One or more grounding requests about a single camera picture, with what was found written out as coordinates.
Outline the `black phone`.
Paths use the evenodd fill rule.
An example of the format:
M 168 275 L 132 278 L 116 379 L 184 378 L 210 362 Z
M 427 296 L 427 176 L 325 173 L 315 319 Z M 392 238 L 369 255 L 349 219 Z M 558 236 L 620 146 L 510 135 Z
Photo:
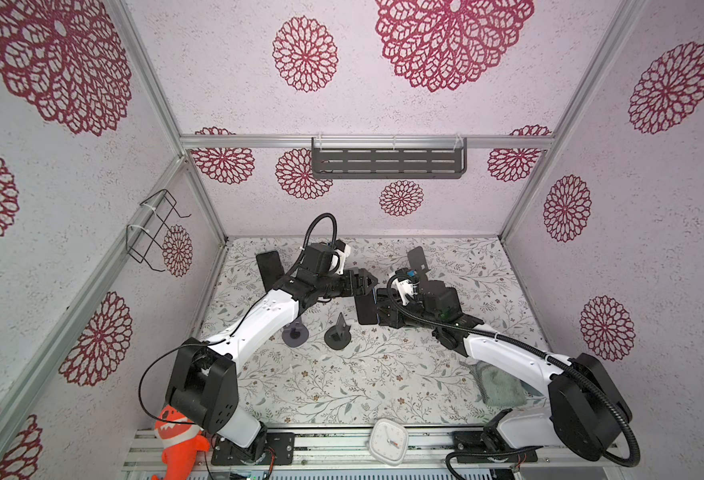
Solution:
M 367 295 L 356 296 L 354 300 L 358 323 L 361 326 L 378 325 L 375 293 L 369 292 Z
M 277 250 L 262 252 L 256 255 L 257 267 L 264 286 L 269 292 L 285 275 L 285 270 Z

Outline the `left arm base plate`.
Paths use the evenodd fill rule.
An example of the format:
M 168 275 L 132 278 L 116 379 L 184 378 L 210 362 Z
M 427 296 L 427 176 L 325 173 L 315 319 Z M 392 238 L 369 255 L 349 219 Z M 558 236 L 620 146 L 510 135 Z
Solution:
M 293 463 L 296 435 L 293 432 L 267 431 L 259 434 L 249 447 L 221 439 L 213 449 L 213 466 L 284 466 Z

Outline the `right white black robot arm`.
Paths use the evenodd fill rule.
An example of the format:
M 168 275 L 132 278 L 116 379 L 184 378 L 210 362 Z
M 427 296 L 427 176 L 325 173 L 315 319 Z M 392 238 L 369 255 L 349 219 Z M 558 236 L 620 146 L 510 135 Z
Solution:
M 548 353 L 502 334 L 464 313 L 454 288 L 423 280 L 414 270 L 396 271 L 381 291 L 387 297 L 379 305 L 384 322 L 429 327 L 445 348 L 497 367 L 546 397 L 543 409 L 504 408 L 466 458 L 520 461 L 545 447 L 565 447 L 588 461 L 627 468 L 640 463 L 631 409 L 596 357 Z

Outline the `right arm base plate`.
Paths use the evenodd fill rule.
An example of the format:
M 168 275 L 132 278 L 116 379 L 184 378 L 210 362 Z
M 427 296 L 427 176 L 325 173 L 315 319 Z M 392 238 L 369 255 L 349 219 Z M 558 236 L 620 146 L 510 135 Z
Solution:
M 451 434 L 459 463 L 522 463 L 537 459 L 539 446 L 511 447 L 495 431 L 465 430 Z

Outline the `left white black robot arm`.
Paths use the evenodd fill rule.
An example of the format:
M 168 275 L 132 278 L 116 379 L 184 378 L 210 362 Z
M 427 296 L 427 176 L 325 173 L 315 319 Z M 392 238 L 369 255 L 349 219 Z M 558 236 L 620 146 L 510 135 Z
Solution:
M 372 292 L 377 280 L 370 272 L 346 268 L 350 252 L 336 232 L 328 242 L 303 240 L 288 271 L 233 325 L 170 350 L 174 363 L 166 403 L 173 411 L 154 418 L 161 438 L 186 430 L 205 432 L 229 443 L 244 461 L 260 460 L 267 428 L 240 406 L 238 372 L 270 337 L 315 304 Z

